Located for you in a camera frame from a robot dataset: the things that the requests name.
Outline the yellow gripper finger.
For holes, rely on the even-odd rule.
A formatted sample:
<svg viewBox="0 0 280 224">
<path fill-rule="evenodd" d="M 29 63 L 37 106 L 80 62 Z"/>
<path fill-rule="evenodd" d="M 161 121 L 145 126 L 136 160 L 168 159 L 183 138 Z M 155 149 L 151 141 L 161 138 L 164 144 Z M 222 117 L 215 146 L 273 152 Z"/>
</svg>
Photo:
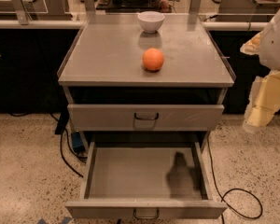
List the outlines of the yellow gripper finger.
<svg viewBox="0 0 280 224">
<path fill-rule="evenodd" d="M 256 35 L 254 35 L 251 39 L 249 39 L 240 47 L 240 51 L 246 55 L 258 55 L 261 36 L 262 32 L 259 32 Z"/>
</svg>

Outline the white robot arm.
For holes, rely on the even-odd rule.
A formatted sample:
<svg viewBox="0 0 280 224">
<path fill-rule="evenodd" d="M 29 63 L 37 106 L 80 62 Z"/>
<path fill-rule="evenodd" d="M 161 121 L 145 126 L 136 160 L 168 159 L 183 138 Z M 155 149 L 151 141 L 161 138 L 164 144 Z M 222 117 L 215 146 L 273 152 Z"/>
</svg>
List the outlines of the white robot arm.
<svg viewBox="0 0 280 224">
<path fill-rule="evenodd" d="M 241 46 L 240 51 L 258 55 L 260 64 L 270 69 L 265 77 L 255 78 L 245 109 L 243 128 L 246 132 L 257 133 L 280 110 L 280 9 L 261 32 Z"/>
</svg>

